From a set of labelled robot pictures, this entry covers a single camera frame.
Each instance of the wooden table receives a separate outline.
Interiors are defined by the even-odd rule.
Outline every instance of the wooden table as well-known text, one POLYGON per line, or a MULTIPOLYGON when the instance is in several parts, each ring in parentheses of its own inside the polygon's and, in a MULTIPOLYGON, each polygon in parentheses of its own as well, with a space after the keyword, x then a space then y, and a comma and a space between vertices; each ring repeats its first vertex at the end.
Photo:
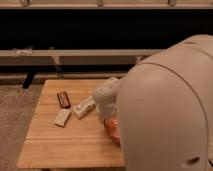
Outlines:
POLYGON ((123 167, 119 146, 106 135, 97 114, 81 120, 74 114, 65 128, 53 124, 60 110, 57 92, 67 91, 72 105, 91 95, 105 80, 47 80, 26 135, 17 168, 123 167))

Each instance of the dark wall panel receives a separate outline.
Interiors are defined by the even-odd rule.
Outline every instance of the dark wall panel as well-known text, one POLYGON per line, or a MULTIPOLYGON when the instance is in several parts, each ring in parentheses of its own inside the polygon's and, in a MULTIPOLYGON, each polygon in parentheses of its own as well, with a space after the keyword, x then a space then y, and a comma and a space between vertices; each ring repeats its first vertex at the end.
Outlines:
POLYGON ((167 48, 213 35, 213 10, 0 10, 0 49, 167 48))

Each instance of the orange object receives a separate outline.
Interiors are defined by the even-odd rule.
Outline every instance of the orange object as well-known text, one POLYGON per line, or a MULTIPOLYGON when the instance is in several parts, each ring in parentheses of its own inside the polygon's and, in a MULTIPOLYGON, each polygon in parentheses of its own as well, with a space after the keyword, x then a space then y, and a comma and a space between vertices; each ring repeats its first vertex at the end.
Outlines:
POLYGON ((118 131, 117 117, 112 117, 104 121, 104 127, 108 136, 117 144, 120 144, 120 135, 118 131))

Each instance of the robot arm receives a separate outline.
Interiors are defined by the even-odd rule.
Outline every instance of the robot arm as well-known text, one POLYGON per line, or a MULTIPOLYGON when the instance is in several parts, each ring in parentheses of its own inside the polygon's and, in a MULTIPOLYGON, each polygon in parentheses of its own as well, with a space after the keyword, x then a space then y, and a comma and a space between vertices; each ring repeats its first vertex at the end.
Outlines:
POLYGON ((127 171, 207 171, 213 142, 213 36, 146 58, 93 97, 117 108, 127 171))
POLYGON ((116 113, 116 97, 121 81, 122 79, 111 77, 93 91, 92 97, 102 121, 116 113))

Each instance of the chocolate bar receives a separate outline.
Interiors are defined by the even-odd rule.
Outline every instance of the chocolate bar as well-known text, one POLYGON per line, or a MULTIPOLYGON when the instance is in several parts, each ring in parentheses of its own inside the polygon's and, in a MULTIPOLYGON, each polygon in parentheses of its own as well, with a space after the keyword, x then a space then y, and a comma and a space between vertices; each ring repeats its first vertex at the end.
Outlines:
POLYGON ((57 93, 57 96, 61 109, 68 109, 71 107, 67 93, 65 91, 57 93))

